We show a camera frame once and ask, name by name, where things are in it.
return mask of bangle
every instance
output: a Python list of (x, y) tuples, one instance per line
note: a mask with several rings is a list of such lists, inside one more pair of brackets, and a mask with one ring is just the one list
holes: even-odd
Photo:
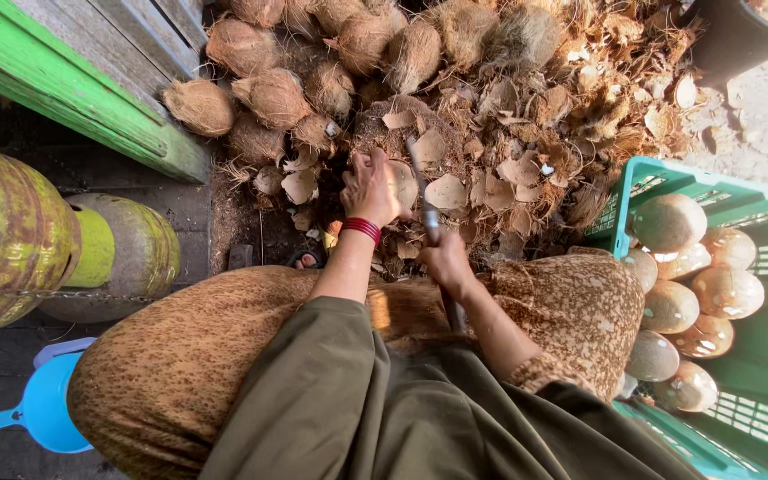
[(342, 222), (342, 229), (340, 232), (346, 230), (358, 230), (371, 236), (372, 239), (376, 241), (376, 246), (378, 246), (378, 242), (381, 240), (381, 230), (369, 220), (358, 219), (357, 217), (347, 218)]

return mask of woman's right hand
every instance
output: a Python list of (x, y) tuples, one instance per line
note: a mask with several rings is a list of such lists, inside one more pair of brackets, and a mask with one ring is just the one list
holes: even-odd
[(442, 232), (437, 247), (425, 247), (416, 261), (426, 264), (428, 274), (459, 303), (475, 289), (484, 289), (467, 260), (464, 240), (458, 232)]

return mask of metal chain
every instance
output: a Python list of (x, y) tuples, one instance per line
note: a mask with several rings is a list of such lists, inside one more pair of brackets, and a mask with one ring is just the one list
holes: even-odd
[(114, 296), (107, 293), (94, 293), (84, 290), (66, 291), (66, 290), (24, 290), (24, 289), (0, 289), (0, 296), (7, 298), (88, 298), (95, 300), (127, 300), (139, 301), (142, 303), (152, 303), (157, 298), (146, 298), (145, 296), (122, 295)]

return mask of foot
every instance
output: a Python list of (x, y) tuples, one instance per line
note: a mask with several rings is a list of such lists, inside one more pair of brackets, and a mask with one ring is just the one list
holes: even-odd
[(301, 256), (301, 260), (295, 261), (296, 270), (304, 270), (304, 268), (310, 268), (316, 264), (316, 257), (310, 254), (304, 254)]

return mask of green plastic crate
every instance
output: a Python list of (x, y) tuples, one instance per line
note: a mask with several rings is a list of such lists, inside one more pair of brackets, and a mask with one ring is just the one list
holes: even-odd
[(731, 350), (716, 359), (691, 359), (720, 388), (718, 403), (704, 413), (669, 412), (637, 403), (615, 403), (624, 415), (646, 422), (678, 453), (711, 478), (768, 480), (768, 187), (697, 168), (638, 156), (600, 217), (586, 230), (591, 244), (627, 254), (628, 215), (649, 198), (682, 193), (695, 198), (710, 226), (741, 229), (752, 237), (758, 258), (749, 268), (763, 283), (763, 307), (736, 320)]

